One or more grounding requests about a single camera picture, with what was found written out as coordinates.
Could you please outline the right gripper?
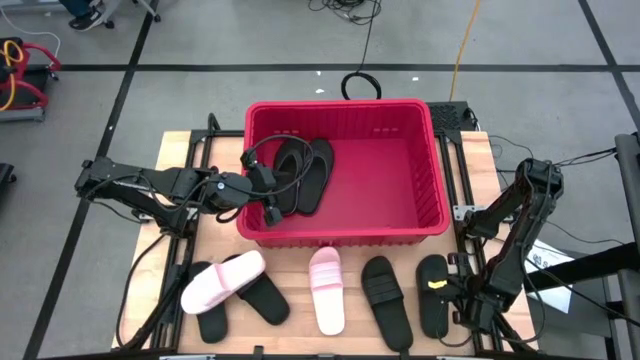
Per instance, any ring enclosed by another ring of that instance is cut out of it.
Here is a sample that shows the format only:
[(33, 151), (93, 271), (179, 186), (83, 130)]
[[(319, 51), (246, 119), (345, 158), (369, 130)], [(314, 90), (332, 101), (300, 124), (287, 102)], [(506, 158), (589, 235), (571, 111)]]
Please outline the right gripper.
[(464, 253), (449, 253), (449, 265), (455, 265), (458, 272), (448, 276), (448, 284), (441, 289), (446, 296), (432, 294), (430, 304), (441, 306), (453, 303), (455, 311), (453, 322), (472, 331), (490, 331), (496, 313), (495, 298), (483, 290), (482, 278), (473, 273), (469, 263), (469, 256)]

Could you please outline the black slide sandal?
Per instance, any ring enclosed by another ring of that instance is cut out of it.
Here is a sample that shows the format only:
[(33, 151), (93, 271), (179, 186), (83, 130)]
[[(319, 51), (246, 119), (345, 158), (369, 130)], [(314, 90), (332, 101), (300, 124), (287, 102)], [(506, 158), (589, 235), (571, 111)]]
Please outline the black slide sandal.
[(430, 296), (445, 296), (445, 291), (432, 291), (428, 288), (429, 280), (448, 280), (448, 264), (442, 255), (428, 255), (416, 268), (416, 288), (418, 293), (419, 319), (423, 333), (432, 339), (441, 339), (448, 334), (449, 304), (432, 306)]
[(184, 311), (196, 315), (205, 343), (222, 341), (228, 332), (224, 297), (229, 295), (229, 289), (221, 280), (217, 266), (208, 262), (193, 263), (189, 279), (181, 298)]
[(281, 325), (290, 315), (287, 300), (265, 271), (236, 289), (234, 294), (270, 325)]
[(361, 286), (387, 347), (407, 352), (413, 345), (413, 333), (391, 262), (384, 256), (370, 259), (361, 272)]

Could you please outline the black desk frame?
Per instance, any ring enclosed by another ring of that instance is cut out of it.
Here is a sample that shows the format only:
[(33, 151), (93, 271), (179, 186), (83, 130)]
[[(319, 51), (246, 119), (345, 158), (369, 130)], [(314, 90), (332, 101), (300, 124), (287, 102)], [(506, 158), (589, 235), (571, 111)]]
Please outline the black desk frame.
[(640, 360), (640, 133), (616, 136), (615, 146), (634, 241), (537, 270), (530, 274), (533, 284), (529, 288), (548, 290), (617, 275), (622, 299), (593, 305), (609, 319), (626, 322), (632, 359)]

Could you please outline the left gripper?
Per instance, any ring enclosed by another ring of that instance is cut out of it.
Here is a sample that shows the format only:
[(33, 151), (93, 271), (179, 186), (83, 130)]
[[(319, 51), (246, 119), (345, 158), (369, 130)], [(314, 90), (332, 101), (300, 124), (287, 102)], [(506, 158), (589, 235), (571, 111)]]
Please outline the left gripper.
[(252, 183), (252, 197), (262, 203), (266, 225), (276, 225), (283, 217), (276, 205), (276, 196), (272, 193), (277, 185), (273, 171), (258, 161), (254, 148), (248, 148), (241, 155), (241, 163)]

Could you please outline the black power box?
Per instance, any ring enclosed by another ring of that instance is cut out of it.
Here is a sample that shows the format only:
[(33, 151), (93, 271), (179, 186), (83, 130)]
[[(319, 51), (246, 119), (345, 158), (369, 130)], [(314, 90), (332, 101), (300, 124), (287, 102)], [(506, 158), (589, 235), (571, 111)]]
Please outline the black power box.
[(435, 133), (445, 130), (474, 131), (471, 110), (466, 101), (430, 102), (427, 104)]

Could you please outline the red plastic bin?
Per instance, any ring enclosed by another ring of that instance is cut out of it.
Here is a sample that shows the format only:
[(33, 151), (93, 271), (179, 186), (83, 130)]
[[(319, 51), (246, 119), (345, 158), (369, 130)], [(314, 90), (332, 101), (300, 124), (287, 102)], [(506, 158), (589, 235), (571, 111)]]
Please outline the red plastic bin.
[(246, 112), (244, 146), (272, 166), (285, 135), (327, 140), (334, 167), (318, 210), (265, 222), (246, 206), (239, 233), (265, 248), (409, 245), (449, 226), (431, 114), (418, 99), (259, 102)]

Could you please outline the black flip-flop with white label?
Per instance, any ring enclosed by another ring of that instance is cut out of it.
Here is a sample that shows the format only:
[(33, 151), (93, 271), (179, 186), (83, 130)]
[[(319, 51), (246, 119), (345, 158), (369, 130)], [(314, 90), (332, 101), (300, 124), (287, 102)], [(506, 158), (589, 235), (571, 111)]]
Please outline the black flip-flop with white label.
[(305, 160), (304, 144), (287, 139), (278, 148), (273, 170), (276, 179), (276, 205), (283, 216), (291, 215), (297, 207), (298, 183), (295, 179), (302, 173)]

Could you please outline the grey chair base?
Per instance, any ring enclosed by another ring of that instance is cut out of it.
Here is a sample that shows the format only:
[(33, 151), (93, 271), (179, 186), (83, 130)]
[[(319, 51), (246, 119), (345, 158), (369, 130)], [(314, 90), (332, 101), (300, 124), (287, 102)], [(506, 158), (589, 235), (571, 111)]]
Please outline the grey chair base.
[(115, 27), (114, 13), (125, 2), (129, 2), (136, 7), (143, 8), (156, 23), (159, 23), (162, 20), (159, 13), (151, 6), (150, 0), (101, 0), (102, 20), (106, 28), (113, 29)]

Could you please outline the red tube cart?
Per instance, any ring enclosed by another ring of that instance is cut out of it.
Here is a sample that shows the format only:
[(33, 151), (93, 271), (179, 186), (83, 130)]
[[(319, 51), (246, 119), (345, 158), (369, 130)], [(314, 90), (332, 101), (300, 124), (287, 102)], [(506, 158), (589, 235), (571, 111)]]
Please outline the red tube cart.
[[(31, 64), (31, 50), (44, 54), (50, 64)], [(47, 81), (58, 80), (60, 69), (61, 63), (47, 48), (19, 37), (0, 38), (0, 122), (43, 122), (49, 104)]]

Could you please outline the pink slide sandal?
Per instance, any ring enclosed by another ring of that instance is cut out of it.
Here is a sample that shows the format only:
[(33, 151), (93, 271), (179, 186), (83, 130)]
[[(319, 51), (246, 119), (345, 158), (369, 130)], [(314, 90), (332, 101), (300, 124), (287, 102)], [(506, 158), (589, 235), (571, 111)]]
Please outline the pink slide sandal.
[(257, 250), (213, 263), (186, 286), (181, 295), (181, 307), (191, 315), (207, 312), (256, 279), (265, 268), (266, 262)]
[(338, 251), (333, 247), (317, 250), (309, 263), (309, 282), (320, 332), (340, 334), (345, 327), (344, 281)]

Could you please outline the white paper sheet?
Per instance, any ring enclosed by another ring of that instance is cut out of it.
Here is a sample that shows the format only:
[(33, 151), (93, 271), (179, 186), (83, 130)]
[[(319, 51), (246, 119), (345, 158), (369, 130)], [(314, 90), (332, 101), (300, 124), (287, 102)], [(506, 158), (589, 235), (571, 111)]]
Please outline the white paper sheet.
[[(573, 258), (564, 252), (561, 252), (540, 240), (536, 240), (526, 257), (525, 269), (528, 273), (533, 273), (539, 268), (546, 269), (572, 260)], [(545, 305), (548, 305), (560, 312), (565, 314), (569, 313), (572, 295), (572, 292), (569, 289), (560, 286), (547, 290), (539, 290), (538, 293), (540, 297), (535, 293), (531, 293), (530, 297), (541, 299)]]

